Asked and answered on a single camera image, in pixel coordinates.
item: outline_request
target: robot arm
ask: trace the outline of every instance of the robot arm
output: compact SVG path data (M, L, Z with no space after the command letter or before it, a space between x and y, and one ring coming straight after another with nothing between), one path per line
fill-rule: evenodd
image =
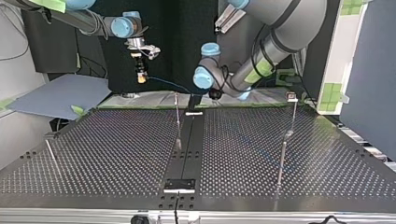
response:
M229 3L271 27L271 34L254 54L257 66L249 59L233 76L225 77L219 69L219 46L210 43L202 48L203 59L193 81L198 88L222 90L241 100L246 99L254 83L272 75L274 65L309 45L327 10L327 0L229 0Z
M89 10L96 0L66 0L66 12L49 10L28 0L5 0L9 4L23 10L37 11L51 23L52 18L78 28L84 35L101 35L105 38L116 36L127 39L125 45L131 50L131 56L136 60L136 73L139 83L147 80L145 59L154 60L161 50L152 45L146 45L139 12L124 12L122 17L102 17Z

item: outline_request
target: black perforated table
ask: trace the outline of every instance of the black perforated table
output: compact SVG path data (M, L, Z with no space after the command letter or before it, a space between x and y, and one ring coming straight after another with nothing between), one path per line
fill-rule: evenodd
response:
M396 174L322 116L299 107L96 110L0 173L0 207L396 213ZM169 179L195 193L165 194Z

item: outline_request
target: blue wire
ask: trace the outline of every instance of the blue wire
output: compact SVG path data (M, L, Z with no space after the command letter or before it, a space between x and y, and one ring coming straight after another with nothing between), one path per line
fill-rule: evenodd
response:
M180 86L180 85L178 85L178 84L176 84L176 83L174 83L174 82L166 81L166 80L163 80L163 79L158 78L158 77L149 77L148 79L154 79L154 80L157 80L157 81L161 81L161 82L166 83L166 84L168 84L168 85L178 87L178 88L180 88L180 89L186 91L186 92L189 93L189 94L192 94L192 92L189 91L187 88L185 88L184 86Z

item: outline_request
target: white wall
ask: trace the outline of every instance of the white wall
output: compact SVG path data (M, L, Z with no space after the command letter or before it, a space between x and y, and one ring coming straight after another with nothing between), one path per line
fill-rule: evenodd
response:
M17 18L1 8L21 28ZM23 53L26 45L27 40L0 12L0 101L24 95L45 84L43 75L35 71L30 51L18 59L1 61ZM49 121L50 118L0 111L0 169L36 147L43 135L50 132Z
M345 93L347 90L347 82L361 31L361 22L364 18L365 8L366 6L363 7L360 15L338 17L322 81L319 102L321 101L323 88L326 83L340 83L342 84L342 93ZM343 103L340 102L334 112L319 111L319 113L322 115L340 115L342 105Z

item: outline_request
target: blue joint cap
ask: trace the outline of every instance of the blue joint cap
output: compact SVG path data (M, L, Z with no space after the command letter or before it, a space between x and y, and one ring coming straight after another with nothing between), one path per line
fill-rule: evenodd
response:
M96 0L67 0L66 8L68 10L84 10L95 4Z
M236 9L244 9L250 2L250 0L228 0Z
M212 75L203 67L195 69L193 81L196 87L204 90L210 89L215 83Z
M118 17L111 22L111 31L116 37L129 38L134 34L134 25L124 17Z
M242 95L238 97L240 101L246 101L251 93L251 87L247 88L247 92L244 92Z
M140 17L140 12L138 12L138 11L124 12L124 13L122 13L122 16L123 17L134 17L134 18L142 19Z
M202 56L217 56L221 54L220 46L216 43L204 44L201 48Z

